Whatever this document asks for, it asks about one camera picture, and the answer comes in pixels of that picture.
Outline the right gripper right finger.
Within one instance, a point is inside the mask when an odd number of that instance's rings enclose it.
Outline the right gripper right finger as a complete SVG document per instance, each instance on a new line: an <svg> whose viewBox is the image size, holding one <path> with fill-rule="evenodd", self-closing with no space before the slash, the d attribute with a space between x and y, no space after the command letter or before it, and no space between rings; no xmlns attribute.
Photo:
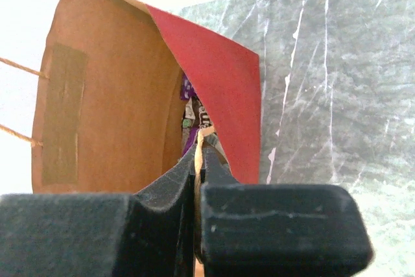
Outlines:
<svg viewBox="0 0 415 277"><path fill-rule="evenodd" d="M353 276L373 247L353 197L329 184L241 184L207 149L200 190L206 276Z"/></svg>

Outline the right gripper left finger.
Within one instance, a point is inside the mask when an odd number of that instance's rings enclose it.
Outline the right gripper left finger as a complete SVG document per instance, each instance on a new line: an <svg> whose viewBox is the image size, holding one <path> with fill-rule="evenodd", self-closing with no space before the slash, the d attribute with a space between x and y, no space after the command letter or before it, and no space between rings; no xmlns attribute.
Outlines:
<svg viewBox="0 0 415 277"><path fill-rule="evenodd" d="M3 195L1 275L192 276L193 162L134 195Z"/></svg>

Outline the red paper bag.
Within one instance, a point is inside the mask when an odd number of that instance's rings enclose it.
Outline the red paper bag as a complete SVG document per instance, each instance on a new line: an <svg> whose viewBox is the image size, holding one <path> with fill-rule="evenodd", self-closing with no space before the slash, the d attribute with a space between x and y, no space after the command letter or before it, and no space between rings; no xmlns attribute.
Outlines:
<svg viewBox="0 0 415 277"><path fill-rule="evenodd" d="M31 195L134 195L172 169L186 156L183 73L232 176L256 183L256 53L136 0L60 0L39 73Z"/></svg>

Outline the purple candy packet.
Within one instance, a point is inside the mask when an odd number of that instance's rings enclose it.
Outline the purple candy packet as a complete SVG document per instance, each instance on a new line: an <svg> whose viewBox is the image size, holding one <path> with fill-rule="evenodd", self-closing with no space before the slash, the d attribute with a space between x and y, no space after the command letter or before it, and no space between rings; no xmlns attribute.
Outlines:
<svg viewBox="0 0 415 277"><path fill-rule="evenodd" d="M182 74L180 99L188 101L192 97L197 97L196 91L185 73Z"/></svg>

